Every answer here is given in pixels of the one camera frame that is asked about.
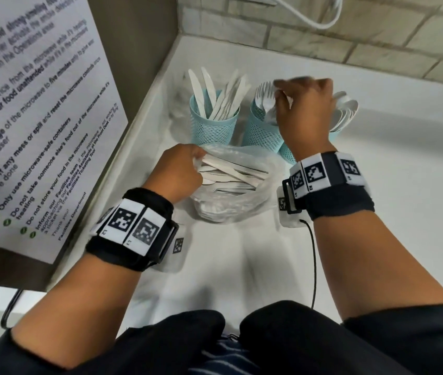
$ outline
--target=clear plastic bag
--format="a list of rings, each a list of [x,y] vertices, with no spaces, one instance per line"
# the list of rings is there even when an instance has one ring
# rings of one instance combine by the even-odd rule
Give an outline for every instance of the clear plastic bag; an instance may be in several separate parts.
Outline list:
[[[286,162],[277,154],[259,146],[223,146],[208,144],[203,148],[215,157],[269,173],[254,192],[233,196],[199,188],[191,196],[200,217],[214,222],[232,222],[259,214],[277,204],[275,190],[281,185]]]

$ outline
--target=cutlery holder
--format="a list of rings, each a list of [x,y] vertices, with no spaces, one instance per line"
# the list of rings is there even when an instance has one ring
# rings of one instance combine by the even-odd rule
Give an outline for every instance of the cutlery holder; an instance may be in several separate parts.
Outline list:
[[[242,146],[261,146],[271,152],[278,152],[284,143],[279,127],[263,122],[264,118],[265,112],[253,101]]]
[[[209,116],[213,111],[213,107],[210,103],[207,95],[207,90],[203,90],[206,116]],[[221,93],[221,90],[217,90],[217,96]],[[199,108],[195,101],[195,97],[190,99],[191,121],[192,121],[192,143],[198,146],[206,143],[220,143],[227,145],[232,139],[233,130],[236,127],[237,118],[239,117],[239,110],[230,119],[224,121],[213,121],[210,119],[202,118],[199,115]]]
[[[338,136],[340,132],[329,133],[329,141],[333,142],[334,139]],[[279,150],[279,155],[284,158],[284,160],[288,163],[294,164],[296,163],[296,159],[294,159],[293,153],[287,147],[287,144],[283,144],[281,149]]]

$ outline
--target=wristband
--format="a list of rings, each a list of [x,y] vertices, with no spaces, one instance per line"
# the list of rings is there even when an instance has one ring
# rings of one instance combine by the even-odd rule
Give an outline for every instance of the wristband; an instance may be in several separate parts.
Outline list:
[[[294,210],[306,210],[312,220],[321,216],[342,216],[360,210],[375,211],[368,184],[354,158],[342,152],[325,152],[305,158],[289,171],[282,182],[286,198],[294,198]]]
[[[172,213],[173,205],[155,192],[129,190],[91,229],[86,250],[108,263],[144,271],[161,263],[175,237]]]

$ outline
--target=black cable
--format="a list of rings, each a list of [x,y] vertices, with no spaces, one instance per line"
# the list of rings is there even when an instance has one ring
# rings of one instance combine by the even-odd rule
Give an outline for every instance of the black cable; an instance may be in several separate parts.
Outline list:
[[[10,317],[10,313],[13,311],[13,308],[15,307],[15,304],[17,303],[18,299],[22,295],[22,292],[24,292],[24,290],[17,290],[17,292],[15,292],[15,295],[13,295],[12,299],[10,300],[10,302],[8,303],[8,306],[5,309],[5,313],[3,313],[3,316],[1,317],[0,326],[4,330],[9,329],[8,328],[8,317]]]
[[[312,239],[312,251],[313,251],[313,297],[312,297],[312,309],[315,306],[315,297],[317,295],[317,258],[315,256],[315,239],[313,239],[312,228],[305,220],[300,220],[303,222],[306,227],[308,227],[308,231],[310,232],[310,238]]]

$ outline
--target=printed notice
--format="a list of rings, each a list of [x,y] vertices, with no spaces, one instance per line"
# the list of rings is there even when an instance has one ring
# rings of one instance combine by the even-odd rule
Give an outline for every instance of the printed notice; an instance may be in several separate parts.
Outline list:
[[[0,0],[0,247],[53,263],[126,124],[87,0]]]

